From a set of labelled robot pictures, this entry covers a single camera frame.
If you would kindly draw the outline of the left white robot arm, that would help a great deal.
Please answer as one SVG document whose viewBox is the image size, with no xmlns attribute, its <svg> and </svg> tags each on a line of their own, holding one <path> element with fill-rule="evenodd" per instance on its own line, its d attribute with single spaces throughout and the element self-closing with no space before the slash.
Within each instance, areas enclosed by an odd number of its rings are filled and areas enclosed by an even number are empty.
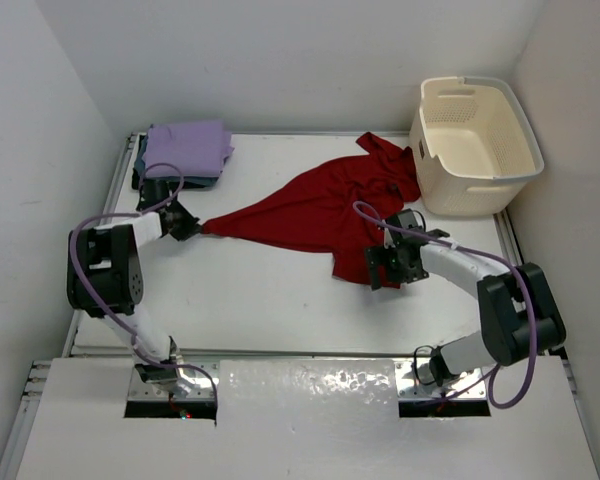
<svg viewBox="0 0 600 480">
<path fill-rule="evenodd" d="M 166 236 L 185 241 L 201 232 L 199 219 L 178 201 L 183 187 L 142 180 L 136 211 L 82 221 L 69 234 L 66 282 L 72 308 L 109 326 L 132 353 L 141 381 L 178 395 L 209 374 L 186 363 L 176 341 L 143 307 L 139 250 Z"/>
</svg>

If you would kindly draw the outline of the red shirt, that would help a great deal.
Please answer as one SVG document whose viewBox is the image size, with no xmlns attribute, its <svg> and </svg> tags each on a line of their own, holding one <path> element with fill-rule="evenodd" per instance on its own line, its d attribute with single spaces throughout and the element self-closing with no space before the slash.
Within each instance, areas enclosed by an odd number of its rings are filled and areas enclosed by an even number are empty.
<svg viewBox="0 0 600 480">
<path fill-rule="evenodd" d="M 330 253 L 333 276 L 368 285 L 364 251 L 381 245 L 384 233 L 359 216 L 353 204 L 365 202 L 386 219 L 417 201 L 421 192 L 410 147 L 398 147 L 370 132 L 356 143 L 363 155 L 336 158 L 308 170 L 259 202 L 206 221 L 202 232 Z"/>
</svg>

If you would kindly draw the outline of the black t shirt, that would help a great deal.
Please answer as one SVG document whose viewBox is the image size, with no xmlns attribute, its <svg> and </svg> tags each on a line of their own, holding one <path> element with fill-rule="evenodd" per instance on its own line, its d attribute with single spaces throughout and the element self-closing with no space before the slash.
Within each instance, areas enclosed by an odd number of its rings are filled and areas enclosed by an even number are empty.
<svg viewBox="0 0 600 480">
<path fill-rule="evenodd" d="M 159 179 L 142 179 L 137 171 L 132 174 L 132 189 L 138 192 L 137 212 L 160 209 L 170 197 L 170 184 Z"/>
</svg>

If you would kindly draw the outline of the lilac cloth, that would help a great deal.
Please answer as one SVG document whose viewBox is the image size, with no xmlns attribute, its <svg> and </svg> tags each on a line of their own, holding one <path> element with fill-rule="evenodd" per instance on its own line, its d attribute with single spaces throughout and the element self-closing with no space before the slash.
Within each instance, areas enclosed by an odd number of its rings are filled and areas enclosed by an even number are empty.
<svg viewBox="0 0 600 480">
<path fill-rule="evenodd" d="M 148 178 L 218 178 L 233 153 L 232 133 L 222 120 L 154 124 L 143 160 Z"/>
</svg>

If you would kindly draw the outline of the blue shirt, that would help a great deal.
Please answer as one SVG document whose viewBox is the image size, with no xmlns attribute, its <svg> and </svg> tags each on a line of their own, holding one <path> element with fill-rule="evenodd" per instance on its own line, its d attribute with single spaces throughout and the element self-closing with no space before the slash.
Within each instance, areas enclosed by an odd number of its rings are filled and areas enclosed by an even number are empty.
<svg viewBox="0 0 600 480">
<path fill-rule="evenodd" d="M 145 171 L 144 153 L 146 151 L 146 147 L 147 147 L 147 137 L 146 136 L 141 136 L 140 137 L 140 142 L 139 142 L 138 154 L 137 154 L 136 159 L 135 159 L 134 164 L 133 164 L 133 174 L 132 174 L 131 188 L 134 191 L 137 191 L 139 189 L 140 179 L 141 179 L 142 174 Z M 176 188 L 177 185 L 179 184 L 180 177 L 179 176 L 175 176 L 175 177 L 160 177 L 160 180 L 166 181 L 173 188 Z M 218 177 L 195 177 L 195 176 L 188 176 L 188 177 L 184 178 L 183 189 L 184 190 L 192 190 L 192 189 L 211 188 L 211 187 L 214 187 L 216 185 L 216 183 L 218 182 L 218 180 L 219 180 Z"/>
</svg>

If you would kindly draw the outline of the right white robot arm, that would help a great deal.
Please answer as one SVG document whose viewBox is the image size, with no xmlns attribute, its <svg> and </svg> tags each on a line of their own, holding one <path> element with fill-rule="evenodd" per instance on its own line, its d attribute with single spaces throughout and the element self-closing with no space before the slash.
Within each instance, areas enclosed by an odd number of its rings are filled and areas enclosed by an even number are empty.
<svg viewBox="0 0 600 480">
<path fill-rule="evenodd" d="M 525 360 L 533 366 L 538 354 L 564 343 L 566 327 L 538 265 L 514 266 L 460 245 L 443 230 L 425 230 L 411 209 L 371 219 L 384 232 L 383 244 L 364 252 L 372 289 L 438 276 L 477 301 L 478 331 L 432 348 L 428 363 L 415 370 L 436 387 L 489 365 L 508 367 Z"/>
</svg>

